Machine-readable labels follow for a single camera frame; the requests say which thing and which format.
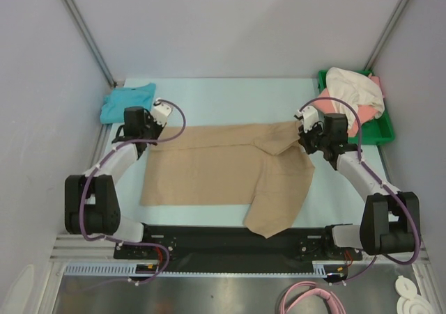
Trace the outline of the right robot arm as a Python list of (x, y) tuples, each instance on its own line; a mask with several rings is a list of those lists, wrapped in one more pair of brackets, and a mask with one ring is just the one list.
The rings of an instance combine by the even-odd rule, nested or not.
[(322, 152), (364, 201), (360, 224), (331, 226), (332, 235), (321, 242), (323, 254), (338, 259), (346, 248), (352, 248), (389, 259), (396, 253), (412, 253), (416, 258), (421, 247), (418, 197), (399, 190), (371, 169), (361, 147), (348, 141), (345, 115), (331, 113), (319, 120), (317, 110), (308, 107), (295, 118), (300, 121), (298, 142), (305, 152)]

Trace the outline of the tan t-shirt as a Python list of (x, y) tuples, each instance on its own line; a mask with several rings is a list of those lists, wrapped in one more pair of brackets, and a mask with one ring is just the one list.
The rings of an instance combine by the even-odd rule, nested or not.
[(151, 147), (140, 203), (249, 205), (243, 224), (265, 238), (290, 228), (312, 184), (314, 165), (299, 122), (187, 127)]

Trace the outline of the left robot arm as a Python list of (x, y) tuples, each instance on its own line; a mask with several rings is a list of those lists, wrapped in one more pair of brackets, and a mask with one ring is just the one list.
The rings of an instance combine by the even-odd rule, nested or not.
[(149, 111), (143, 107), (124, 110), (111, 150), (96, 165), (65, 181), (64, 223), (70, 234), (113, 237), (130, 242), (139, 258), (152, 254), (154, 241), (144, 235), (143, 223), (121, 214), (116, 184), (143, 155), (147, 140), (156, 144), (167, 124), (172, 108), (161, 102)]

